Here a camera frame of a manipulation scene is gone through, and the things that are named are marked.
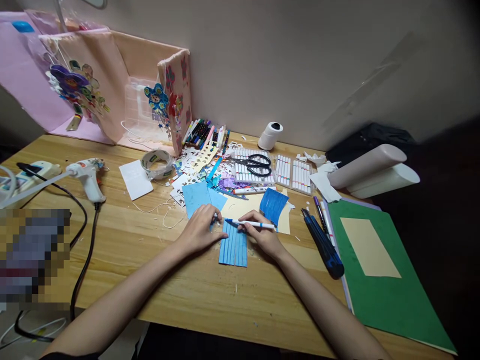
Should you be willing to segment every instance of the person's hand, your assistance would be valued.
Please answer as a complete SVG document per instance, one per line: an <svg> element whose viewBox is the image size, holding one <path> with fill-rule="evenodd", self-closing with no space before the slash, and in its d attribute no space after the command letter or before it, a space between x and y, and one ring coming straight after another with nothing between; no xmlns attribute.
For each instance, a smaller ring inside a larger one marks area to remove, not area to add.
<svg viewBox="0 0 480 360"><path fill-rule="evenodd" d="M256 210L252 210L246 213L238 220L239 221L247 220L247 221L253 221L257 223L271 224L271 222L268 221L265 216L263 216ZM255 226L252 226L249 223L246 223L244 225L239 225L238 229L241 230L243 227L256 240L258 245L260 245L261 249L264 252L266 252L268 255L270 255L272 258L274 258L275 260L277 260L279 256L286 251L284 246L280 242L279 237L277 236L277 233L275 232L275 230L261 228L259 231L258 228L255 228Z"/></svg>
<svg viewBox="0 0 480 360"><path fill-rule="evenodd" d="M185 229L175 241L183 247L187 255L196 253L215 241L229 237L226 232L210 232L210 225L217 220L214 218L215 213L218 221L223 224L224 220L220 210L211 204L202 205L193 213Z"/></svg>

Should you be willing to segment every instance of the left hand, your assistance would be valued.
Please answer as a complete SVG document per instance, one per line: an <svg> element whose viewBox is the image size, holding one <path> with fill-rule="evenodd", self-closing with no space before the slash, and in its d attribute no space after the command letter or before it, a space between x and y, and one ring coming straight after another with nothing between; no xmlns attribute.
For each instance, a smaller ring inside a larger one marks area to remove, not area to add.
<svg viewBox="0 0 480 360"><path fill-rule="evenodd" d="M210 225L216 220L214 219L215 213L220 224L223 224L224 220L220 210L211 204L202 205L193 213L176 240L188 254L196 253L220 239L229 237L226 232L210 232Z"/></svg>

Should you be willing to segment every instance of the scissors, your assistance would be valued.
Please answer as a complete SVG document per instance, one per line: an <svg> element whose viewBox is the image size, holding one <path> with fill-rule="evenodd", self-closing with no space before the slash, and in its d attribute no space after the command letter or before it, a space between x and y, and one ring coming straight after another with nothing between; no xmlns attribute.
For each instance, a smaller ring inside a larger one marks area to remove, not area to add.
<svg viewBox="0 0 480 360"><path fill-rule="evenodd" d="M256 161L256 160L253 160L253 158L261 158L266 162ZM247 159L232 158L231 160L235 163L245 165L245 167L248 169L249 172L261 178L267 177L272 173L272 168L270 167L270 165L272 164L272 161L268 157L262 154L253 154L248 156ZM267 169L267 172L266 173L256 172L252 168L257 168L259 170Z"/></svg>

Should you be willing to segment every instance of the white cylinder container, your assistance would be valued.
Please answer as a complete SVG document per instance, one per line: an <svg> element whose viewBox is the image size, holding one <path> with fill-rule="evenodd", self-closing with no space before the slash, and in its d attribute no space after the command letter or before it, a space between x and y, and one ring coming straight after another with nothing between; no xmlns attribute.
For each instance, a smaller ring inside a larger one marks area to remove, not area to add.
<svg viewBox="0 0 480 360"><path fill-rule="evenodd" d="M283 130L284 127L278 122L269 122L265 131L261 133L258 139L258 147L267 151L272 150Z"/></svg>
<svg viewBox="0 0 480 360"><path fill-rule="evenodd" d="M419 182L420 177L411 167L399 163L347 187L347 190L354 197L365 199Z"/></svg>

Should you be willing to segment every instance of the blue marker cap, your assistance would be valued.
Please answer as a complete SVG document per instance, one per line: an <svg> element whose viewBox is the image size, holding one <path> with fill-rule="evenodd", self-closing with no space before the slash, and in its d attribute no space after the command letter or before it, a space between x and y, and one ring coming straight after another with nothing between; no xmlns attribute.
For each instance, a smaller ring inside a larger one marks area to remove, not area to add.
<svg viewBox="0 0 480 360"><path fill-rule="evenodd" d="M34 33L35 30L34 28L32 27L32 25L30 25L28 22L26 21L12 21L11 23L13 25L13 27L15 29L17 29L17 31L19 33Z"/></svg>

